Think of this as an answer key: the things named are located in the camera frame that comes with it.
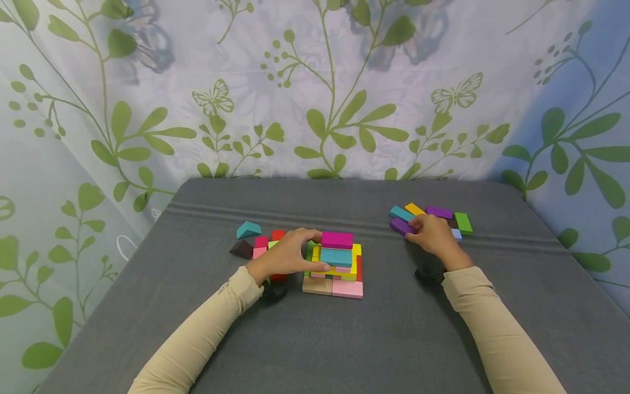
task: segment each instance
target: gray tablecloth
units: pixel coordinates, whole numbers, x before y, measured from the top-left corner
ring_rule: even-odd
[[[245,220],[354,233],[364,299],[301,292],[254,305],[232,326],[194,393],[489,393],[472,337],[440,288],[413,272],[427,257],[389,229],[415,202],[467,212],[461,243],[569,393],[630,390],[630,320],[541,220],[493,182],[186,182],[113,283],[39,394],[126,393],[171,332],[243,263],[228,250]]]

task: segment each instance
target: person's right hand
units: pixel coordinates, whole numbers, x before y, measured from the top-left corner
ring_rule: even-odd
[[[417,215],[409,225],[416,230],[416,234],[407,233],[404,237],[436,255],[448,271],[473,266],[470,257],[457,244],[445,219],[434,215]]]

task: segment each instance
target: block tower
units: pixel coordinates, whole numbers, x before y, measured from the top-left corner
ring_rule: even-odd
[[[361,245],[353,243],[351,233],[322,233],[321,244],[310,241],[307,260],[323,261],[331,266],[327,272],[305,272],[304,293],[326,296],[363,298]]]

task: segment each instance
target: long sleeve shirt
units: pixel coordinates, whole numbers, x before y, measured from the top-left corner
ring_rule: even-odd
[[[442,285],[477,343],[495,394],[566,394],[481,269],[448,272]],[[262,292],[240,267],[150,358],[129,394],[187,394],[234,320]]]

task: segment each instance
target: light blue block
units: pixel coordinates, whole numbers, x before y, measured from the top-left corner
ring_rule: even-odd
[[[252,222],[245,222],[241,224],[241,227],[236,230],[236,239],[241,240],[243,238],[247,238],[253,235],[260,235],[262,233],[262,229],[259,225]]]
[[[329,263],[335,267],[352,267],[352,251],[342,249],[321,249],[319,261]]]
[[[406,221],[407,223],[409,223],[415,217],[412,213],[405,211],[399,206],[394,206],[389,211],[389,215],[391,217],[400,217],[402,220]]]
[[[450,230],[451,232],[453,232],[453,237],[455,237],[455,240],[457,240],[457,242],[460,242],[462,240],[462,232],[456,228],[452,228]]]

